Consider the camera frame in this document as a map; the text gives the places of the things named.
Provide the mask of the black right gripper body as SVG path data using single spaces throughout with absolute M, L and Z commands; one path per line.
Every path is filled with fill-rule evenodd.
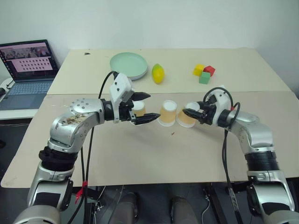
M 208 104 L 205 102 L 206 106 L 204 108 L 200 108 L 202 110 L 203 118 L 199 119 L 200 124 L 207 124 L 207 125 L 212 125 L 214 115 L 216 112 L 216 105 L 214 104 Z

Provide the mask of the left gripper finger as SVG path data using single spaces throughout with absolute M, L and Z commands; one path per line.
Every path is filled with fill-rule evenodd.
M 150 123 L 156 119 L 158 119 L 161 115 L 159 113 L 146 113 L 142 116 L 136 116 L 134 120 L 135 125 L 142 125 Z
M 133 101 L 142 101 L 150 97 L 150 94 L 145 92 L 135 92 L 133 94 Z

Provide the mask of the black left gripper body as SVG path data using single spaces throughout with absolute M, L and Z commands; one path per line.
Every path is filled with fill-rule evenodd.
M 118 121 L 131 121 L 134 116 L 132 109 L 134 103 L 132 100 L 133 92 L 125 92 L 117 98 Z

